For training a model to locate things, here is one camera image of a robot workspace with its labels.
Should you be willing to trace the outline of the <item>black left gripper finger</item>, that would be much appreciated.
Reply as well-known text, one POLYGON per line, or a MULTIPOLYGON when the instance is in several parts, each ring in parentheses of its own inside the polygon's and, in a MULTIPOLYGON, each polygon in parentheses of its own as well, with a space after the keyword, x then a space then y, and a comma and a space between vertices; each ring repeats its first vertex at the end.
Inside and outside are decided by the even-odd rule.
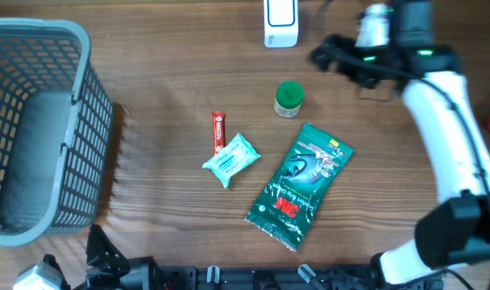
POLYGON ((122 277, 131 270, 128 259, 113 245, 97 224, 89 228, 85 253, 87 265, 96 267, 99 271, 122 277))
POLYGON ((61 270, 60 265, 56 261, 55 256, 51 254, 46 254, 43 257, 43 261, 61 274, 62 280, 60 284, 60 290, 71 290, 71 286, 68 284, 67 280, 65 279, 64 273, 61 270))

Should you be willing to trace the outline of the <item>white jar green lid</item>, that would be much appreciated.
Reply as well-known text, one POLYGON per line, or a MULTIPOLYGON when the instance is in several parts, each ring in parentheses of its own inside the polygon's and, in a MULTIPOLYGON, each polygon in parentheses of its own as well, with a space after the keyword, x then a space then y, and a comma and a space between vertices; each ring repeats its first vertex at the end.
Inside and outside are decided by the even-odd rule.
POLYGON ((304 99, 304 90, 296 81, 282 82, 276 91, 274 110, 282 118, 292 118, 298 114, 304 99))

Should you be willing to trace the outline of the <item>red Nescafe stick sachet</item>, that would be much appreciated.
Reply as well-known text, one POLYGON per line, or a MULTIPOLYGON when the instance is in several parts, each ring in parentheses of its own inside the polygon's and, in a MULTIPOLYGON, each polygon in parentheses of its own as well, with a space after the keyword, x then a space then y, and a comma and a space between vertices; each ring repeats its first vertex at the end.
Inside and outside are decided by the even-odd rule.
POLYGON ((222 111, 212 111, 213 155, 217 155, 226 146, 225 117, 222 111))

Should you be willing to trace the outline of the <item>mint green wipes packet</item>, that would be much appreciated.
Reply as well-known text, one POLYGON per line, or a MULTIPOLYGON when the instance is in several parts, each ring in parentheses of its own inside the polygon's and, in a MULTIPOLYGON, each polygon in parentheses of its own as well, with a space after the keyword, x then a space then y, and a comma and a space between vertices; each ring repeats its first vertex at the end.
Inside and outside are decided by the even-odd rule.
POLYGON ((248 165, 254 163, 261 155, 238 133, 219 153, 205 162, 202 167, 209 169, 227 188, 230 179, 248 165))

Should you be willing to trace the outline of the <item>green 3M gloves packet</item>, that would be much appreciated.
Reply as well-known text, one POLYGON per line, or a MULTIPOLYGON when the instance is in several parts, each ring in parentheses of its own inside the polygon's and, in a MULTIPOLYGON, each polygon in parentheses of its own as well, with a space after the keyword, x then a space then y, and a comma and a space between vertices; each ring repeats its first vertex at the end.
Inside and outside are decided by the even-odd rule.
POLYGON ((354 149, 305 123, 245 220, 297 251, 354 149))

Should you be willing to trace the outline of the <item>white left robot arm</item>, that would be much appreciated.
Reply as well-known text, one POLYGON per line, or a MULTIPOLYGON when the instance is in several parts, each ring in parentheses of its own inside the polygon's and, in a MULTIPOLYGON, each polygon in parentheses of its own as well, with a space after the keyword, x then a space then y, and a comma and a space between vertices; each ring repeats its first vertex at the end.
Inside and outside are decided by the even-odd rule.
POLYGON ((168 279, 152 257, 126 258, 99 225, 93 224, 89 228, 85 253, 90 269, 86 271, 85 281, 74 288, 64 278, 55 257, 50 254, 44 256, 43 261, 61 274, 60 289, 166 289, 168 279))

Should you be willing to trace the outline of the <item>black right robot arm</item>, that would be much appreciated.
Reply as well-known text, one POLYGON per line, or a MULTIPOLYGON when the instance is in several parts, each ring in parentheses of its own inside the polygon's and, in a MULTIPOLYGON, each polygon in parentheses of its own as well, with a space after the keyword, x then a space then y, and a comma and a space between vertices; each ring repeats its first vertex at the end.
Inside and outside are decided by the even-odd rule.
POLYGON ((437 208, 416 224, 410 241, 372 258, 371 289, 408 288, 490 262, 490 154, 462 65, 452 47, 434 42, 432 17, 429 1, 373 4, 355 39, 329 35, 310 55, 322 71, 335 66, 363 89, 394 81, 434 170, 437 208))

